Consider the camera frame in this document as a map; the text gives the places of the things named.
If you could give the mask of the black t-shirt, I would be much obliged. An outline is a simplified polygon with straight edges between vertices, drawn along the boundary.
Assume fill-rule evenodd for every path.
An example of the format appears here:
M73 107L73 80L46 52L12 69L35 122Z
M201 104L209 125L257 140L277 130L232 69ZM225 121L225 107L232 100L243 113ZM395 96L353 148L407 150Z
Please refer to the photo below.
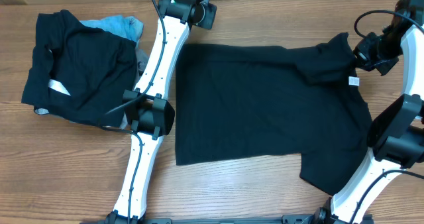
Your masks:
M372 118L342 32L307 48L185 44L176 64L176 162L301 155L334 195L367 151Z

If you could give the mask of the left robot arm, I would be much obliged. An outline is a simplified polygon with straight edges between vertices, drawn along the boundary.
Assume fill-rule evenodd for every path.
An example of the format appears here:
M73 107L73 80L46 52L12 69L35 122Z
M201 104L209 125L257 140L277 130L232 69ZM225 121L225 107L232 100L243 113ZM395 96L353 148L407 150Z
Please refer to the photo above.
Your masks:
M179 53L193 26L211 29L217 8L209 0L153 0L156 38L146 68L134 89L123 94L131 152L119 198L105 223L142 223L154 161L174 123L169 90Z

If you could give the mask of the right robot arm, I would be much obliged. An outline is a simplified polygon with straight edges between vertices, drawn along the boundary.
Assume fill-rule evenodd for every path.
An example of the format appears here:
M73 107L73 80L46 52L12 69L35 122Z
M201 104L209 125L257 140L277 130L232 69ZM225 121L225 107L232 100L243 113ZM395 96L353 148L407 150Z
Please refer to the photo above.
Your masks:
M399 0L381 35L362 37L353 53L357 66L386 75L403 56L401 95L372 122L368 151L341 191L313 215L285 215L282 223L373 223L367 209L400 174L423 162L423 0Z

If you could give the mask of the folded grey garment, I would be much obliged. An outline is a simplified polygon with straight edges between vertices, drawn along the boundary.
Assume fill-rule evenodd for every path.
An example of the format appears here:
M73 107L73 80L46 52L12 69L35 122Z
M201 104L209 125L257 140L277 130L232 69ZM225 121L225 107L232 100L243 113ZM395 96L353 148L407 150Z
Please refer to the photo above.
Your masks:
M140 77L142 76L142 73L144 72L146 65L148 63L148 55L142 50L142 49L136 49L136 57L137 57L137 68L138 72L136 73L135 79L134 79L134 85L133 88L135 88L136 83L139 81ZM50 80L48 82L48 87L50 89L53 89L55 91L58 91L60 93L63 93L65 95L69 95L68 90L58 81L56 80ZM34 108L34 112L37 115L50 115L49 110L44 108ZM128 125L127 117L126 115L123 115L123 119L121 122L121 125L119 126L120 129L124 129Z

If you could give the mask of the folded light blue garment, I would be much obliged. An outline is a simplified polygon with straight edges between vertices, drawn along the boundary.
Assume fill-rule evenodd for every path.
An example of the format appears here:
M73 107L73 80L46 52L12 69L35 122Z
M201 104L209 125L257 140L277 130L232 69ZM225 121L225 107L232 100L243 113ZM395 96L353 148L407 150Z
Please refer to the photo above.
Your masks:
M117 36L127 38L139 44L142 36L144 24L134 16L124 17L113 15L99 20L80 21L86 27L101 28L106 32L111 32Z

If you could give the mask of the folded black shirt on pile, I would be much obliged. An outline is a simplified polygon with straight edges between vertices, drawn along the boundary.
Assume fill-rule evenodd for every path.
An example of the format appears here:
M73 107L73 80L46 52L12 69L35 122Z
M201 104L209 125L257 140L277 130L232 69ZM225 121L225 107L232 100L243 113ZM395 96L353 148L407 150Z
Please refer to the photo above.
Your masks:
M85 125L119 127L123 93L133 88L136 42L91 28L69 11L39 14L22 103Z

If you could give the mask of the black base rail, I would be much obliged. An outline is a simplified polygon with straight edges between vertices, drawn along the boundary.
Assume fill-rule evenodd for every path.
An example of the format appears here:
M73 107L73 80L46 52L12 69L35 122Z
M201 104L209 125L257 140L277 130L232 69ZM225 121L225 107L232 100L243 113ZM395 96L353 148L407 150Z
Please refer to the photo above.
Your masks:
M313 215L283 215L274 218L236 218L236 219L186 219L173 220L169 218L144 219L142 224L308 224L312 223Z

